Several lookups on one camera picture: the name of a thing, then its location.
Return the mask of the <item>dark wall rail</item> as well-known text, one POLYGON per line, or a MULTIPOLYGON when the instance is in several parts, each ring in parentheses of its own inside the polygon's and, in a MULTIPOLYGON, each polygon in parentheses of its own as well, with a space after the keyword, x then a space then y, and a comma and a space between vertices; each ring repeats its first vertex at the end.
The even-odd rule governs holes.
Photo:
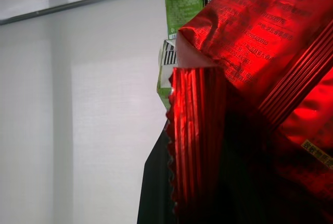
POLYGON ((38 17, 42 17, 42 16, 55 14, 55 13, 60 13, 62 11, 76 9, 79 7, 84 7, 84 6, 97 4, 97 3, 101 3, 101 2, 106 2, 106 1, 111 1, 111 0, 79 0, 79 1, 72 2, 72 3, 66 3, 66 4, 62 4, 62 5, 42 9, 42 10, 37 10, 37 11, 30 12, 30 13, 6 18, 6 19, 1 19, 0 27, 8 25, 8 24, 12 24, 12 23, 20 22, 20 21, 34 19, 34 18, 38 18, 38 17))

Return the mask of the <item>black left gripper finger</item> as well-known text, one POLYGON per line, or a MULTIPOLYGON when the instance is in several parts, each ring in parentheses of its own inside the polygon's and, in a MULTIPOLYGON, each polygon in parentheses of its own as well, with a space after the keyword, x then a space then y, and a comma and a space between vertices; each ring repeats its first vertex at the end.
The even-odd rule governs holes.
POLYGON ((177 224, 171 200, 168 142, 162 130, 145 161, 137 224, 177 224))

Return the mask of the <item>red foil snack bag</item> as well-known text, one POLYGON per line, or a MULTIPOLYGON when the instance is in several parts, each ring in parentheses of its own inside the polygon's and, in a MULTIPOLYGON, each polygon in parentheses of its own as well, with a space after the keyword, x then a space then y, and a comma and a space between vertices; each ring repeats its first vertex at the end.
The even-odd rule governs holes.
POLYGON ((333 0, 212 0, 177 34, 179 224, 333 224, 333 0))

